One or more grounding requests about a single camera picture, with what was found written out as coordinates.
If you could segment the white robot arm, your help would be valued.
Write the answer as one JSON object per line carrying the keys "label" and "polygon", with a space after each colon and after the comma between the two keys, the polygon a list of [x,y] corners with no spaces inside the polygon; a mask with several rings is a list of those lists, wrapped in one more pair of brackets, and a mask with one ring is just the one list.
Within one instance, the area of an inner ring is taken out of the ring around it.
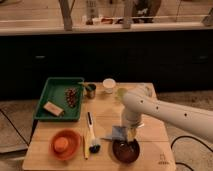
{"label": "white robot arm", "polygon": [[127,90],[121,97],[124,105],[122,125],[137,128],[142,114],[168,122],[213,143],[213,111],[165,102],[151,97],[145,85]]}

